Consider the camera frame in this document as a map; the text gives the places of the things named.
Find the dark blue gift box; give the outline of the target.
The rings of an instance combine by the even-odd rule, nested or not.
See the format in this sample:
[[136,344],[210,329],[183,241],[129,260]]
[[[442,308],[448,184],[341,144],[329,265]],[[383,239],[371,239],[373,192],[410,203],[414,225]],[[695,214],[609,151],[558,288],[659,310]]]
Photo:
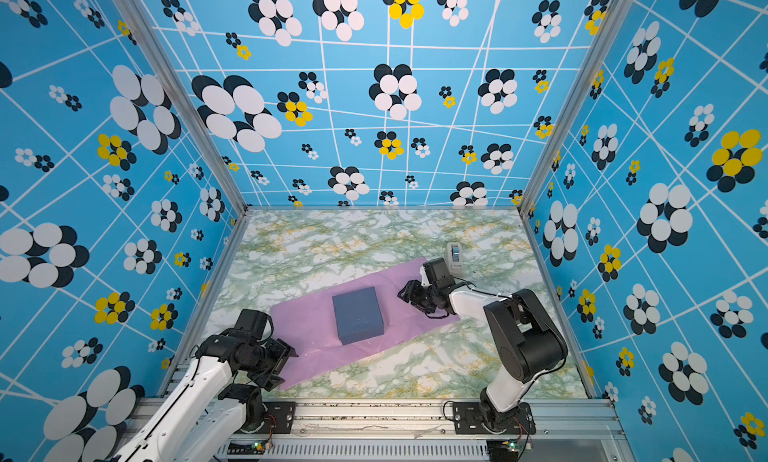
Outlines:
[[374,287],[332,297],[337,334],[343,345],[383,335],[385,322]]

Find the purple wrapping paper sheet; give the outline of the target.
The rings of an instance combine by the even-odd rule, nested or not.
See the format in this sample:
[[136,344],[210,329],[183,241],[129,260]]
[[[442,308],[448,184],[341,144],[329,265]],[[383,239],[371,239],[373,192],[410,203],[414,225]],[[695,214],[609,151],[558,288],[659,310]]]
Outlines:
[[[292,388],[457,322],[459,318],[455,315],[429,318],[397,296],[409,280],[420,277],[420,267],[425,261],[416,258],[271,307],[274,336],[287,342],[297,353],[280,373],[284,379],[281,387]],[[366,287],[375,288],[385,332],[378,337],[343,345],[337,334],[332,297]]]

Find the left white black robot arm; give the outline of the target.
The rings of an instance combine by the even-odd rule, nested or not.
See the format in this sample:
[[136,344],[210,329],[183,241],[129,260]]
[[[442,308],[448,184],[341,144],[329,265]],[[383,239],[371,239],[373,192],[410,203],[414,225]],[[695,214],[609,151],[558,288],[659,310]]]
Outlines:
[[244,309],[235,324],[208,336],[179,384],[112,461],[210,461],[232,435],[272,437],[292,425],[293,407],[269,408],[263,393],[281,385],[280,372],[297,356],[274,336],[272,317]]

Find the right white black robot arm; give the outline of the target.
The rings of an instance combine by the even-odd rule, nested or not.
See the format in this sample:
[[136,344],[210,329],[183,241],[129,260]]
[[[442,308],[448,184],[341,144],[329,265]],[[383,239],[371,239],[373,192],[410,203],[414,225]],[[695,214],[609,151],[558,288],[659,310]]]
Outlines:
[[481,290],[453,276],[447,262],[425,262],[422,277],[408,281],[398,297],[429,318],[456,315],[486,323],[501,361],[493,381],[481,391],[484,428],[501,434],[528,418],[523,398],[539,378],[560,370],[567,359],[563,335],[530,289],[512,294]]

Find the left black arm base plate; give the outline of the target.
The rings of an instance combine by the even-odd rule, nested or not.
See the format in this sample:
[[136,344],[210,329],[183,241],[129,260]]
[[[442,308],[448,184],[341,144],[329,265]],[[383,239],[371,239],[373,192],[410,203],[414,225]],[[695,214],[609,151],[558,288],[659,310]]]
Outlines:
[[240,434],[286,435],[293,427],[297,404],[292,401],[274,401],[263,404],[262,419],[259,423],[247,422]]

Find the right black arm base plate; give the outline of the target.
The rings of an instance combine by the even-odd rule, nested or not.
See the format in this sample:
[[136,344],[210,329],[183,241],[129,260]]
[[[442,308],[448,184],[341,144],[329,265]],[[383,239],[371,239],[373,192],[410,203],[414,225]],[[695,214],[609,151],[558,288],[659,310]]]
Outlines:
[[457,435],[526,436],[537,432],[531,407],[521,402],[498,412],[489,402],[452,402],[450,419]]

